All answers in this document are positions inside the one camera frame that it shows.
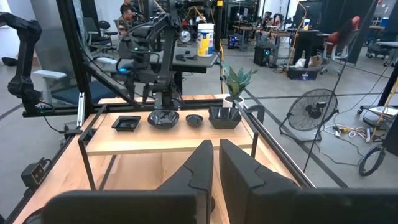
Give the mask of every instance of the concrete floor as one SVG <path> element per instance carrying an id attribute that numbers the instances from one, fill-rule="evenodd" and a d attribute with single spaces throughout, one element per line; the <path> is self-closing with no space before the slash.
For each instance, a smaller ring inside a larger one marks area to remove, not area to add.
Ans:
<path id="1" fill-rule="evenodd" d="M 267 108 L 264 126 L 278 140 L 297 165 L 303 169 L 308 156 L 306 151 L 311 145 L 298 145 L 286 136 L 281 136 L 278 126 L 297 97 L 306 91 L 316 88 L 333 89 L 338 77 L 334 73 L 326 73 L 319 75 L 315 81 L 292 81 L 269 68 L 258 67 L 253 64 L 253 55 L 252 48 L 246 52 L 226 50 L 225 61 L 235 70 L 239 70 L 241 67 L 245 70 L 250 68 L 259 69 L 259 72 L 253 76 L 252 83 L 248 86 L 248 93 L 243 93 L 242 97 L 245 98 L 247 105 L 260 103 Z M 386 85 L 392 68 L 387 68 L 384 76 L 381 77 L 380 74 L 385 69 L 382 63 L 381 59 L 366 58 L 363 52 L 358 60 L 356 69 L 352 68 L 352 65 L 346 67 L 336 89 L 339 102 L 338 109 L 341 112 L 351 109 L 379 81 L 371 94 L 365 97 L 358 106 L 355 106 L 353 110 L 347 113 L 340 114 L 336 118 L 337 123 L 351 127 L 366 126 L 356 114 L 356 110 L 360 105 L 372 104 Z M 213 67 L 208 69 L 207 74 L 187 74 L 187 79 L 183 83 L 184 94 L 204 95 L 220 93 L 219 72 L 219 67 Z M 25 191 L 24 184 L 20 178 L 23 169 L 28 164 L 37 162 L 41 157 L 52 158 L 59 150 L 59 140 L 62 138 L 61 135 L 47 126 L 43 118 L 22 118 L 21 100 L 10 95 L 7 91 L 7 83 L 14 74 L 14 68 L 0 65 L 0 104 L 2 104 L 2 107 L 0 107 L 0 151 L 2 152 L 0 157 L 0 179 L 6 180 L 0 186 L 0 214 L 4 217 L 10 214 Z M 34 80 L 34 83 L 37 90 L 42 89 L 41 80 Z M 393 103 L 398 104 L 398 99 L 393 99 Z M 366 114 L 366 116 L 370 116 L 371 119 L 377 119 L 370 113 Z M 74 116 L 51 117 L 49 122 L 55 128 L 62 129 L 65 122 L 73 121 L 74 119 Z M 333 121 L 329 121 L 326 125 L 332 124 Z M 314 131 L 301 133 L 294 131 L 288 124 L 285 125 L 285 129 L 292 131 L 300 138 L 306 139 L 314 136 Z M 319 144 L 321 150 L 334 160 L 356 164 L 361 158 L 357 154 L 356 148 L 347 142 L 340 141 L 326 133 L 323 133 L 322 136 L 323 141 Z M 359 137 L 348 138 L 343 136 L 343 138 L 349 139 L 357 145 L 361 154 L 365 154 L 371 147 Z M 313 153 L 318 160 L 317 162 L 310 160 L 306 174 L 318 187 L 378 188 L 396 187 L 398 185 L 398 177 L 396 176 L 398 157 L 392 154 L 387 153 L 383 164 L 373 175 L 361 177 L 358 174 L 357 167 L 335 164 L 329 158 L 319 154 L 317 148 L 313 150 Z"/>

